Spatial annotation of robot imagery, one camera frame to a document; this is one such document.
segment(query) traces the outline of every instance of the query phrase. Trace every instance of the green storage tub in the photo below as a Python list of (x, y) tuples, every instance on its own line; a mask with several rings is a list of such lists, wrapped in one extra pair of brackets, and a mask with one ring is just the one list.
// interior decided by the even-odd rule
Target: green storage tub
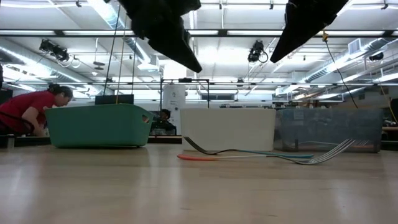
[(145, 146), (153, 114), (129, 104), (45, 110), (56, 147)]

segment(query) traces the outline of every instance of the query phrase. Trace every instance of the red shirt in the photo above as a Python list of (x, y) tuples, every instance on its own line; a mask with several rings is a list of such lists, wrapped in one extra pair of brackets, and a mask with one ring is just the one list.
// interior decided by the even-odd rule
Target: red shirt
[[(55, 96), (49, 91), (37, 91), (11, 98), (9, 101), (0, 105), (0, 111), (22, 119), (22, 115), (25, 111), (33, 107), (39, 111), (39, 115), (37, 116), (38, 123), (44, 124), (44, 109), (52, 108), (54, 101)], [(9, 128), (20, 133), (26, 133), (26, 131), (29, 130), (22, 121), (9, 118), (3, 114), (0, 114), (0, 120)]]

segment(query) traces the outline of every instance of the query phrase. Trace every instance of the wooden table surface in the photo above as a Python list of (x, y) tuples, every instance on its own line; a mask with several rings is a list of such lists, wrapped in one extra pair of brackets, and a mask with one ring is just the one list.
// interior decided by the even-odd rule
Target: wooden table surface
[(264, 157), (181, 161), (181, 152), (181, 145), (0, 151), (0, 224), (398, 220), (395, 152), (346, 153), (321, 166)]

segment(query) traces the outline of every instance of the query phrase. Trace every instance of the white container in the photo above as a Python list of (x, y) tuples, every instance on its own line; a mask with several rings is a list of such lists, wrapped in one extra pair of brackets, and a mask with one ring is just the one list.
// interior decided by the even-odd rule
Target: white container
[[(266, 109), (182, 109), (182, 136), (206, 150), (271, 151), (275, 115)], [(185, 140), (183, 148), (194, 150)]]

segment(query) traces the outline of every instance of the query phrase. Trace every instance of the dark hair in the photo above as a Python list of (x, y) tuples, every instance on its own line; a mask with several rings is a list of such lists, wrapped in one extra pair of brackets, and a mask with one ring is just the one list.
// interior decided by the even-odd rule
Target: dark hair
[(47, 89), (50, 93), (54, 95), (58, 95), (63, 93), (65, 97), (73, 98), (73, 91), (67, 86), (60, 86), (58, 84), (50, 84), (49, 88)]
[(171, 116), (171, 112), (168, 109), (162, 109), (162, 112), (165, 113), (167, 115), (167, 119), (170, 118)]

